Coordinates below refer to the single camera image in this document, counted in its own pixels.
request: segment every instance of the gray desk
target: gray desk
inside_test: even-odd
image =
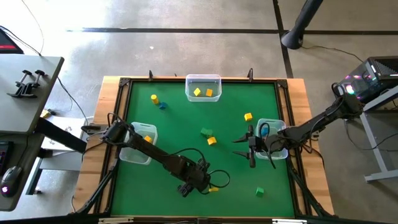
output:
[[[61,57],[0,54],[0,132],[27,134],[34,130],[62,64]],[[37,98],[13,98],[7,95],[17,91],[15,82],[23,77],[23,70],[33,73],[25,78],[24,83],[35,80],[36,70],[47,74],[40,77],[40,86],[32,91]]]
[[[15,144],[6,168],[16,166],[19,158],[23,157],[18,164],[23,171],[18,192],[10,198],[0,196],[0,211],[15,209],[44,136],[81,153],[85,150],[84,141],[40,118],[51,89],[57,81],[62,63],[61,57],[0,54],[0,136],[9,134],[0,137],[0,140],[13,141]],[[37,98],[13,98],[7,95],[17,91],[15,81],[23,77],[23,70],[33,74],[36,70],[41,70],[47,74],[39,79],[40,86],[32,91]],[[36,76],[34,74],[33,77],[26,77],[23,83],[33,82]],[[27,135],[29,143],[24,151]]]

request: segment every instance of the yellow cube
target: yellow cube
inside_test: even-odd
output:
[[[156,105],[159,104],[159,99],[157,98],[157,95],[153,94],[152,96],[150,96],[150,99],[152,100],[152,102]]]
[[[209,144],[209,146],[211,146],[211,145],[216,144],[216,143],[217,143],[217,140],[216,140],[216,138],[211,137],[211,138],[208,138],[208,139],[207,139],[207,143]]]
[[[244,115],[245,121],[251,121],[252,119],[253,119],[253,116],[251,115],[251,113],[247,113]]]
[[[216,192],[218,190],[219,190],[218,187],[209,188],[209,192]]]
[[[193,94],[195,94],[195,96],[199,96],[199,95],[200,95],[200,90],[199,90],[199,88],[197,88],[197,89],[193,92]]]
[[[149,137],[149,136],[145,136],[145,141],[147,141],[147,142],[149,142],[149,143],[152,143],[152,138],[151,137]]]
[[[209,97],[213,96],[213,90],[207,89],[206,90],[206,96],[209,96]]]

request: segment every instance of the black pole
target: black pole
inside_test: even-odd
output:
[[[305,2],[293,29],[286,32],[280,40],[285,47],[299,49],[303,45],[304,30],[310,24],[322,2],[323,0],[307,0]]]

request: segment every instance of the small block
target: small block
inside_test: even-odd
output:
[[[213,137],[213,130],[207,130],[206,137],[207,138]]]
[[[207,136],[207,129],[206,128],[202,128],[200,130],[200,134],[203,135],[203,136]]]
[[[193,92],[193,94],[195,94],[195,96],[199,96],[200,95],[199,88],[196,88],[196,90]]]
[[[149,136],[145,136],[145,141],[147,141],[147,142],[149,142],[149,143],[152,143],[152,138],[151,137],[149,137]]]
[[[256,190],[256,196],[262,197],[263,195],[264,195],[264,189],[262,189],[261,187],[258,187]]]
[[[263,127],[261,129],[261,137],[264,137],[268,134],[268,127]]]
[[[247,113],[244,115],[245,121],[251,121],[252,119],[253,119],[253,116],[251,115],[251,113]]]
[[[167,107],[167,104],[166,104],[165,102],[161,102],[161,103],[159,104],[159,109],[161,109],[161,110],[166,109],[166,107]]]
[[[218,187],[209,188],[209,192],[217,192],[219,190]]]
[[[159,99],[157,98],[157,95],[153,94],[150,96],[150,99],[152,100],[152,102],[156,105],[159,104]]]
[[[209,96],[209,97],[213,96],[213,90],[207,89],[206,90],[206,96]]]
[[[217,140],[216,140],[216,138],[211,137],[211,138],[208,138],[208,139],[207,139],[207,143],[211,146],[211,145],[216,144],[216,143],[217,143]]]

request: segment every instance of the computer case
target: computer case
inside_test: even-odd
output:
[[[398,56],[369,57],[340,82],[344,90],[335,86],[335,92],[345,91],[368,103],[384,91],[398,85]]]

